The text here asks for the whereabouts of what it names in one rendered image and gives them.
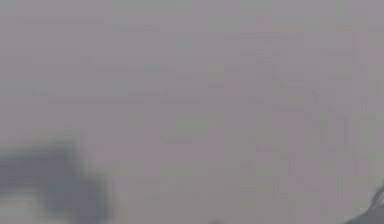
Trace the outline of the dark grey rounded object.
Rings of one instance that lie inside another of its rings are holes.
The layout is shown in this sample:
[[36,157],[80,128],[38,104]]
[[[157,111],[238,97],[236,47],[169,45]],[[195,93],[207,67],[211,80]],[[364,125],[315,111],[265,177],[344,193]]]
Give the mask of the dark grey rounded object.
[[384,181],[375,190],[367,210],[343,224],[384,224]]

